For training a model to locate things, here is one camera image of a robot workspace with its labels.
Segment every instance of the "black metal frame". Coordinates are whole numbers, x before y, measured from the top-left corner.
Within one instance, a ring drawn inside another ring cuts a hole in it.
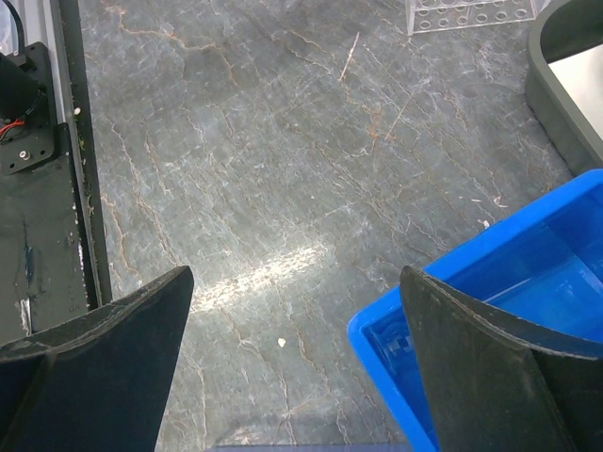
[[[5,171],[12,156],[2,156],[0,345],[111,301],[79,9],[76,0],[51,4],[57,47],[66,56],[59,64],[69,74],[54,83],[71,89],[81,113],[76,129],[56,126],[54,159],[14,172]]]

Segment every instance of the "gray marble tile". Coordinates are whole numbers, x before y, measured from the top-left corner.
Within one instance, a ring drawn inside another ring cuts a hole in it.
[[[346,325],[569,179],[526,106],[529,25],[409,39],[394,0],[80,7],[114,293],[196,279],[157,450],[403,442]]]

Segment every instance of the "blue tray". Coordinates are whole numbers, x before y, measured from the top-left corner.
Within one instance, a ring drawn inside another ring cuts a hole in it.
[[[533,323],[603,343],[603,169],[529,204],[425,270]],[[437,450],[399,289],[355,315],[348,337],[411,446]]]

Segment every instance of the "metal bracket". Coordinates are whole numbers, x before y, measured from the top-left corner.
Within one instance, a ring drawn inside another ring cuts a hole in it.
[[[7,56],[36,80],[45,96],[45,105],[38,105],[32,116],[27,117],[24,130],[15,138],[0,143],[0,167],[3,174],[13,174],[30,169],[55,158],[57,149],[57,108],[48,49],[41,42],[28,45],[23,56]]]

